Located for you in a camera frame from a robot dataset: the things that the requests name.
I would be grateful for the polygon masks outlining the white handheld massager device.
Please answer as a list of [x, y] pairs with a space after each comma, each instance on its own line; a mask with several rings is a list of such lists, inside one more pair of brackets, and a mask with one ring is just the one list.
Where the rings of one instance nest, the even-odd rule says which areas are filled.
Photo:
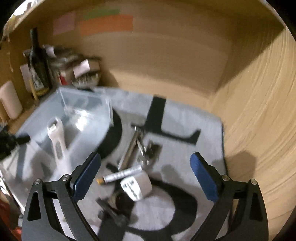
[[60, 118], [54, 117], [48, 121], [47, 134], [52, 142], [58, 172], [61, 175], [70, 174], [71, 165], [65, 143], [64, 126]]

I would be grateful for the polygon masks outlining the small black adapter gadget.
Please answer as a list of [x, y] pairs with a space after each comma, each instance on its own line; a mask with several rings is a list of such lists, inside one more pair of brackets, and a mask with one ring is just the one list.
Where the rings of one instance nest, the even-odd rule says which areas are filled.
[[117, 191], [107, 199], [97, 198], [96, 203], [101, 208], [98, 213], [100, 220], [107, 216], [112, 218], [117, 226], [125, 226], [129, 223], [134, 201], [126, 193]]

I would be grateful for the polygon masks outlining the silver tube with orange cap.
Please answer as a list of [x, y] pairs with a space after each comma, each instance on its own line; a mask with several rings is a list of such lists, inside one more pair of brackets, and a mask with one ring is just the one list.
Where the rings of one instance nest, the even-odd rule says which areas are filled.
[[103, 184], [111, 183], [111, 182], [114, 182], [117, 180], [121, 180], [121, 179], [128, 177], [128, 176], [132, 176], [132, 175], [137, 174], [141, 171], [142, 171], [142, 166], [137, 165], [137, 166], [133, 166], [131, 168], [127, 168], [122, 171], [108, 174], [108, 175], [103, 176], [101, 178], [97, 178], [96, 181], [99, 185], [103, 185]]

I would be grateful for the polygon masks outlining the white travel plug adapter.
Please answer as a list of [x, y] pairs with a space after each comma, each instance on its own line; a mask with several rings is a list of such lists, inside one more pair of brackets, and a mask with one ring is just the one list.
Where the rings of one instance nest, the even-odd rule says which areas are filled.
[[121, 188], [134, 201], [140, 201], [152, 192], [152, 183], [145, 171], [124, 178], [120, 182]]

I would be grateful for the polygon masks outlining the metal rod tool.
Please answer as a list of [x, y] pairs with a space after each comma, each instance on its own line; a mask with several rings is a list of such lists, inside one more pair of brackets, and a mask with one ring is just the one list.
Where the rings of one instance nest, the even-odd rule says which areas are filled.
[[132, 155], [133, 150], [137, 145], [137, 140], [140, 137], [141, 133], [142, 133], [142, 130], [137, 126], [134, 126], [134, 134], [132, 136], [132, 139], [128, 144], [128, 146], [125, 148], [125, 152], [118, 163], [118, 166], [117, 166], [118, 171], [122, 171], [128, 167], [130, 156]]

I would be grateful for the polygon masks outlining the bunch of keys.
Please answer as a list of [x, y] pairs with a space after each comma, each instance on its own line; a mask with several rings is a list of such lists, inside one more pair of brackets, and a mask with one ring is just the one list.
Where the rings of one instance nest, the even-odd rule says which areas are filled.
[[157, 160], [162, 148], [161, 145], [155, 144], [152, 141], [149, 141], [145, 147], [141, 140], [137, 140], [137, 146], [140, 152], [138, 162], [142, 167], [153, 165], [153, 163]]

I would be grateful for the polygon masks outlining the yellow tube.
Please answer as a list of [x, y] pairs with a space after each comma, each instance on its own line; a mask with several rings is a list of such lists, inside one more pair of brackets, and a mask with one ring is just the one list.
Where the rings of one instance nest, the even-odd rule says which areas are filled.
[[32, 95], [34, 97], [34, 100], [35, 100], [36, 103], [38, 103], [39, 98], [38, 98], [38, 96], [36, 94], [36, 89], [34, 87], [34, 83], [33, 83], [32, 79], [29, 80], [29, 84], [30, 84], [30, 89], [31, 89]]

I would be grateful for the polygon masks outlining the beige cylindrical speaker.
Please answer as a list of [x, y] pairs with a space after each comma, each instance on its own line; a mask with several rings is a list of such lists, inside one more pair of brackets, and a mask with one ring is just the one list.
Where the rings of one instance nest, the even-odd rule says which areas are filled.
[[23, 111], [15, 87], [11, 81], [7, 81], [1, 87], [1, 102], [10, 120], [15, 120]]

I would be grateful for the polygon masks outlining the white paper note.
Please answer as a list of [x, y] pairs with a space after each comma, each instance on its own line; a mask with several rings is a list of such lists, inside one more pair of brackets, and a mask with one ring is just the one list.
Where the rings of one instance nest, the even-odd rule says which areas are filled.
[[31, 79], [31, 73], [29, 71], [28, 64], [21, 65], [20, 70], [22, 73], [25, 88], [26, 88], [27, 92], [31, 93], [32, 91], [31, 91], [30, 82], [29, 82], [29, 80]]

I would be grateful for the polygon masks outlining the dark wine bottle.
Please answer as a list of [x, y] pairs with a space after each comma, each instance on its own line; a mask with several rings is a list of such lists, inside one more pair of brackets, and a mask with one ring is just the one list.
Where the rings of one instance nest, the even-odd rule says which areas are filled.
[[29, 70], [32, 75], [36, 95], [42, 97], [52, 89], [46, 52], [39, 45], [37, 28], [30, 29], [30, 38]]

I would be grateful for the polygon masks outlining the stack of books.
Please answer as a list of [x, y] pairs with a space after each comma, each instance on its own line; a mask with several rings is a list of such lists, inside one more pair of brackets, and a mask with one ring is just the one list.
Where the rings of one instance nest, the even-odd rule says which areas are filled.
[[74, 79], [73, 68], [83, 60], [83, 55], [62, 46], [48, 45], [45, 50], [51, 75], [57, 84], [71, 85]]

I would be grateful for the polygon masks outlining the white bowl of pebbles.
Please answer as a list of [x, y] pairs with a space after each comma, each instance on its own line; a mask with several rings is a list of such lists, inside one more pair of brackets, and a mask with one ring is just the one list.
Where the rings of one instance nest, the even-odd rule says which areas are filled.
[[88, 73], [72, 80], [72, 85], [81, 89], [96, 87], [99, 84], [100, 77], [101, 73], [99, 72]]

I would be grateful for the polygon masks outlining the small white cardboard box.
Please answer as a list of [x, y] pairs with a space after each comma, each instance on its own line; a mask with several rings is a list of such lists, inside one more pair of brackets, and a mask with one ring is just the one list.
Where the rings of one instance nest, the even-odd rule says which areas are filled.
[[94, 71], [100, 71], [100, 65], [97, 60], [93, 59], [85, 59], [81, 63], [73, 67], [75, 78]]

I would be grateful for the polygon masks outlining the grey black patterned mat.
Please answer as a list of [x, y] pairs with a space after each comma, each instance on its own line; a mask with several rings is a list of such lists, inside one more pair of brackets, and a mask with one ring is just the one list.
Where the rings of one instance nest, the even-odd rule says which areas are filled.
[[[147, 119], [152, 96], [127, 92], [113, 88], [99, 88], [95, 93], [109, 98], [113, 114], [113, 124], [94, 151], [102, 159], [97, 177], [111, 173], [116, 167], [128, 142], [133, 135], [132, 125], [143, 125]], [[187, 240], [201, 226], [213, 206], [203, 193], [190, 167], [190, 156], [199, 152], [219, 173], [226, 172], [222, 147], [223, 127], [219, 117], [189, 105], [174, 101], [163, 102], [164, 114], [161, 128], [164, 132], [177, 136], [174, 140], [158, 134], [146, 133], [143, 142], [149, 141], [162, 146], [157, 160], [148, 169], [152, 192], [143, 200], [134, 203], [129, 228], [132, 232], [119, 232], [114, 222], [101, 221], [101, 210], [97, 198], [107, 199], [121, 187], [114, 183], [98, 185], [93, 182], [78, 206], [97, 234], [106, 233], [110, 240], [145, 240], [148, 232], [153, 240]], [[44, 181], [57, 180], [61, 174], [45, 177], [36, 176], [23, 179], [16, 173], [16, 148], [11, 156], [1, 163], [1, 172], [12, 194], [24, 208], [29, 190], [37, 178]]]

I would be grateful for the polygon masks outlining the pink sticky note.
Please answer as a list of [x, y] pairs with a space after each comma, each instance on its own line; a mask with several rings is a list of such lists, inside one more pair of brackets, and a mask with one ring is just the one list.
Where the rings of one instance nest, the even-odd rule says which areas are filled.
[[75, 11], [71, 11], [53, 21], [53, 36], [75, 30]]

